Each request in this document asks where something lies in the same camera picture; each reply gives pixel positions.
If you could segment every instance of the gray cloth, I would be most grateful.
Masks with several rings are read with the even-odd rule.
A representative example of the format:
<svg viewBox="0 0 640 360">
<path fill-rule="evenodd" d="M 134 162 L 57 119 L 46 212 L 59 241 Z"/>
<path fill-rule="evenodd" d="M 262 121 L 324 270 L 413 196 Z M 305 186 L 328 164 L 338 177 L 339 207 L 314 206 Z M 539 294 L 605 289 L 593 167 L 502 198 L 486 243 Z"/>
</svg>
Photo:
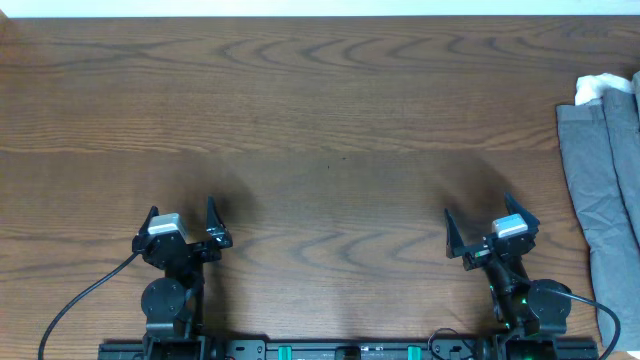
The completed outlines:
<svg viewBox="0 0 640 360">
<path fill-rule="evenodd" d="M 591 247 L 591 279 L 596 300 L 620 318 L 622 335 L 616 350 L 629 351 L 640 349 L 640 247 L 614 163 L 624 167 L 627 159 L 635 158 L 639 162 L 640 153 L 624 148 L 628 140 L 609 136 L 607 125 L 617 127 L 620 118 L 629 120 L 626 110 L 623 111 L 628 108 L 627 103 L 615 105 L 623 100 L 616 98 L 618 95 L 611 97 L 612 94 L 607 92 L 602 101 L 594 100 L 581 106 L 558 106 L 556 113 L 571 199 Z M 613 148 L 615 154 L 624 154 L 625 159 L 614 161 Z M 630 186 L 628 193 L 632 196 L 633 184 L 635 188 L 640 184 L 631 180 L 636 174 L 630 175 L 629 180 L 621 183 Z M 613 337 L 613 321 L 606 313 L 598 311 L 598 324 L 602 342 L 608 346 Z"/>
</svg>

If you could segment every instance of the brown wooden tabletop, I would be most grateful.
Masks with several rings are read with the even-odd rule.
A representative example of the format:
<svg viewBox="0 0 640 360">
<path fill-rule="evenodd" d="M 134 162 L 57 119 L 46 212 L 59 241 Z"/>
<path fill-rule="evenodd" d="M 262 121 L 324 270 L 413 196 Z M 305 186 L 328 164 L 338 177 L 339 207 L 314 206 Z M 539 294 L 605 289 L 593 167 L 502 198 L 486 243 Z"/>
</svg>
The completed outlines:
<svg viewBox="0 0 640 360">
<path fill-rule="evenodd" d="M 555 106 L 578 76 L 639 70 L 638 18 L 2 22 L 0 357 L 34 359 L 78 292 L 131 252 L 151 205 L 235 246 L 206 266 L 206 322 L 278 338 L 488 331 L 488 283 L 445 257 L 511 191 L 542 221 L 531 278 L 592 297 Z M 59 323 L 48 359 L 139 339 L 137 259 Z M 593 308 L 569 334 L 599 341 Z M 626 355 L 618 354 L 616 358 Z"/>
</svg>

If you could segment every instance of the blue-gray fabric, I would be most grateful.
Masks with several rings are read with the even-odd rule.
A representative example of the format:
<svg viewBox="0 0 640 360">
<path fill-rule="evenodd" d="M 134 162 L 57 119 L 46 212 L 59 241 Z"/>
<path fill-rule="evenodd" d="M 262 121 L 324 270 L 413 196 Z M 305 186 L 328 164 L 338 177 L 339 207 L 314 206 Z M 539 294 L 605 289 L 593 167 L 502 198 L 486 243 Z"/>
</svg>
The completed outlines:
<svg viewBox="0 0 640 360">
<path fill-rule="evenodd" d="M 620 318 L 616 350 L 640 350 L 640 126 L 633 95 L 608 90 L 585 105 L 556 108 L 573 206 L 591 248 L 596 300 Z M 598 311 L 602 342 L 614 324 Z"/>
</svg>

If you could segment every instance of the black cable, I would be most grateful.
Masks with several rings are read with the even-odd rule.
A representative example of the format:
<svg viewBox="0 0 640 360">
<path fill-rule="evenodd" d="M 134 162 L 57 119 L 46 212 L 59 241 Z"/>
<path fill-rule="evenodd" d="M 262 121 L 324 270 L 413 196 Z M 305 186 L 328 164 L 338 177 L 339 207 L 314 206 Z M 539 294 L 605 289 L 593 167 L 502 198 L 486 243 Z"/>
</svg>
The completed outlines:
<svg viewBox="0 0 640 360">
<path fill-rule="evenodd" d="M 445 330 L 446 331 L 451 331 L 452 333 L 454 333 L 454 334 L 456 334 L 458 336 L 460 335 L 457 331 L 453 330 L 452 328 L 440 328 L 440 329 L 436 330 L 433 334 L 431 334 L 431 336 L 429 336 L 429 340 L 427 340 L 427 349 L 430 350 L 431 351 L 431 355 L 434 358 L 438 359 L 438 360 L 444 360 L 444 359 L 433 352 L 433 347 L 431 346 L 432 345 L 432 340 L 436 337 L 436 335 L 438 335 L 439 332 L 445 331 Z M 462 360 L 474 357 L 476 355 L 476 351 L 473 349 L 473 347 L 471 347 L 471 345 L 469 345 L 469 343 L 467 343 L 464 339 L 460 339 L 460 341 L 462 341 L 464 346 L 466 346 L 467 349 L 469 349 L 469 351 L 471 351 L 471 356 L 463 358 Z"/>
<path fill-rule="evenodd" d="M 515 272 L 513 272 L 513 270 L 511 270 L 511 268 L 509 268 L 509 266 L 507 266 L 507 264 L 504 262 L 504 260 L 502 260 L 502 258 L 498 255 L 496 255 L 496 258 L 498 259 L 498 262 L 502 265 L 502 267 L 509 273 L 509 275 L 511 275 L 514 279 L 516 279 L 517 281 L 529 285 L 529 286 L 533 286 L 536 281 L 533 280 L 529 280 L 526 279 L 518 274 L 516 274 Z M 611 352 L 613 352 L 613 349 L 616 347 L 616 344 L 618 343 L 618 339 L 620 338 L 620 331 L 621 331 L 621 325 L 620 325 L 620 319 L 618 318 L 618 315 L 616 315 L 616 313 L 613 312 L 613 310 L 609 309 L 608 307 L 600 304 L 597 301 L 594 300 L 589 300 L 587 298 L 584 298 L 582 296 L 578 296 L 578 295 L 574 295 L 562 290 L 557 290 L 557 289 L 550 289 L 547 288 L 545 286 L 538 286 L 538 288 L 556 294 L 558 296 L 563 296 L 572 300 L 576 300 L 576 301 L 580 301 L 582 303 L 585 303 L 587 305 L 593 306 L 596 309 L 600 309 L 604 312 L 607 313 L 607 315 L 609 315 L 611 317 L 611 319 L 613 319 L 613 323 L 615 325 L 615 331 L 613 333 L 613 338 L 611 338 L 611 342 L 609 343 L 609 346 L 607 346 L 606 350 L 604 351 L 604 353 L 602 353 L 602 356 L 600 356 L 598 358 L 598 360 L 605 360 L 606 358 L 609 357 L 609 355 L 611 354 Z"/>
<path fill-rule="evenodd" d="M 44 335 L 42 335 L 42 340 L 40 341 L 40 347 L 38 348 L 38 360 L 44 360 L 44 347 L 47 344 L 47 339 L 49 338 L 49 335 L 51 335 L 51 332 L 53 331 L 53 328 L 56 327 L 56 325 L 58 324 L 58 321 L 60 321 L 60 319 L 62 319 L 62 317 L 64 316 L 64 314 L 67 313 L 67 311 L 69 311 L 69 309 L 71 309 L 71 307 L 73 307 L 73 305 L 75 305 L 78 301 L 80 301 L 83 297 L 87 296 L 87 294 L 89 294 L 90 292 L 92 292 L 93 290 L 95 290 L 98 286 L 104 284 L 105 282 L 107 282 L 107 280 L 111 279 L 115 274 L 119 273 L 120 270 L 124 269 L 127 265 L 129 265 L 133 259 L 136 258 L 136 256 L 138 256 L 138 253 L 133 253 L 131 256 L 129 256 L 129 258 L 127 260 L 125 260 L 120 266 L 118 266 L 117 268 L 115 268 L 115 270 L 113 270 L 112 272 L 110 272 L 109 274 L 107 274 L 105 277 L 103 277 L 102 279 L 96 281 L 95 284 L 89 286 L 86 290 L 84 290 L 83 292 L 81 292 L 80 294 L 78 294 L 78 296 L 76 296 L 75 298 L 73 298 L 73 300 L 71 300 L 67 306 L 65 306 L 62 310 L 60 310 L 60 312 L 58 313 L 58 315 L 53 319 L 53 321 L 51 321 L 51 324 L 49 324 L 49 327 L 47 328 L 47 330 L 44 332 Z"/>
</svg>

